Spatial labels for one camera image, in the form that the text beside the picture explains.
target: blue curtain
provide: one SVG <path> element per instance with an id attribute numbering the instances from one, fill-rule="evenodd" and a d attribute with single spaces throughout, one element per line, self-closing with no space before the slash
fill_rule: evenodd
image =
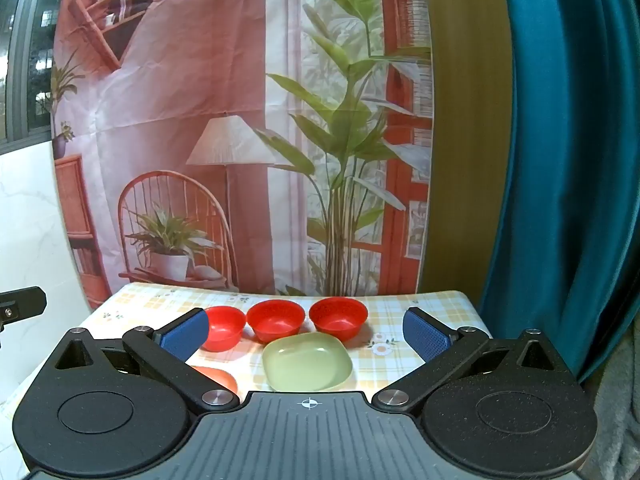
<path id="1" fill-rule="evenodd" d="M 507 2 L 511 160 L 480 311 L 496 337 L 543 329 L 587 375 L 640 306 L 638 4 Z"/>

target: gray blanket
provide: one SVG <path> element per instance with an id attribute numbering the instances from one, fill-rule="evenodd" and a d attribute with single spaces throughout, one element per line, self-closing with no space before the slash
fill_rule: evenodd
<path id="1" fill-rule="evenodd" d="M 629 480 L 640 466 L 640 316 L 601 370 L 598 433 L 582 467 L 588 480 Z"/>

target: white flower pot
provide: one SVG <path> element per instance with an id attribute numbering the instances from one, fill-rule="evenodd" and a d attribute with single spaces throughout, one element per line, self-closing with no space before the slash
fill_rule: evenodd
<path id="1" fill-rule="evenodd" d="M 151 266 L 163 278 L 183 282 L 187 279 L 189 257 L 186 254 L 169 256 L 168 254 L 151 253 Z"/>

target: lamp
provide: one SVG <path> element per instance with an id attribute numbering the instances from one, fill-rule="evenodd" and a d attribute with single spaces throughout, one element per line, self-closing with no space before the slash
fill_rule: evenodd
<path id="1" fill-rule="evenodd" d="M 188 165 L 228 166 L 229 164 L 287 164 L 237 115 L 210 119 L 187 159 Z M 225 168 L 226 214 L 231 230 L 229 182 Z"/>

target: green bowl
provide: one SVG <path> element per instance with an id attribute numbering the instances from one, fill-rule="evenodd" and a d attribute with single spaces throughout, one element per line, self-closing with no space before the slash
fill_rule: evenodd
<path id="1" fill-rule="evenodd" d="M 351 375 L 346 349 L 332 335 L 310 332 L 276 339 L 265 346 L 262 366 L 276 392 L 321 392 Z"/>

